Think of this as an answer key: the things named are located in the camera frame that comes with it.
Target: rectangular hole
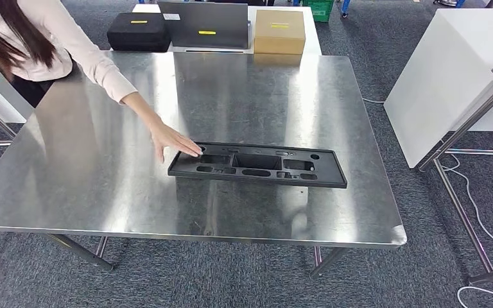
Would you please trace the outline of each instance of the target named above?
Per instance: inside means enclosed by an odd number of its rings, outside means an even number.
[[[271,172],[267,170],[255,170],[255,169],[245,169],[243,170],[244,175],[255,175],[255,176],[270,176]]]
[[[234,175],[237,172],[237,169],[235,168],[224,168],[224,173],[228,175]]]
[[[281,158],[269,155],[235,154],[232,166],[240,168],[281,170]]]
[[[277,178],[292,178],[290,172],[278,171]]]
[[[284,167],[286,169],[292,170],[306,170],[306,171],[314,171],[315,164],[312,162],[308,162],[305,160],[295,160],[295,159],[285,159]]]
[[[203,164],[229,164],[230,157],[227,155],[202,155],[201,163]]]
[[[212,172],[212,167],[209,166],[199,166],[196,169],[199,172]]]
[[[316,180],[318,178],[316,175],[309,175],[307,173],[302,173],[299,176],[304,180]]]

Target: green crate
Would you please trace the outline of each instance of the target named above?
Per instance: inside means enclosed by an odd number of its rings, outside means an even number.
[[[328,22],[330,19],[333,0],[303,0],[302,6],[308,6],[313,12],[315,21]]]

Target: sleeve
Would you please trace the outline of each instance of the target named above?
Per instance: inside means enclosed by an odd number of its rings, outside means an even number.
[[[29,9],[39,16],[43,27],[80,64],[86,76],[102,86],[118,103],[137,89],[120,73],[114,62],[92,43],[59,0],[28,1]]]

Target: gray carpet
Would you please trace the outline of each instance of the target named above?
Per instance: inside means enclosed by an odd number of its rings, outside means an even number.
[[[64,3],[107,49],[106,28],[135,1]],[[317,24],[322,52],[349,56],[364,97],[383,100],[438,7],[431,0],[352,0],[348,19],[334,7],[330,23]],[[409,170],[383,107],[367,103],[367,110],[408,234],[402,248],[353,250],[311,280],[310,248],[112,238],[105,257],[118,266],[103,273],[41,235],[0,233],[0,307],[459,307],[456,290],[467,275],[482,273],[474,248],[435,170]],[[493,147],[493,133],[469,133],[461,142],[479,144]],[[493,232],[493,157],[460,159]],[[473,219],[464,182],[451,180]],[[493,261],[493,243],[478,232]],[[98,243],[74,239],[92,249]],[[477,291],[463,298],[470,308],[493,307],[493,296]]]

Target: woman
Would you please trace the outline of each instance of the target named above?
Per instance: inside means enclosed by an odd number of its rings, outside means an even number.
[[[37,106],[53,80],[71,72],[71,57],[108,96],[143,120],[161,162],[166,146],[194,157],[201,154],[194,142],[163,123],[59,0],[0,0],[0,71],[31,105]]]

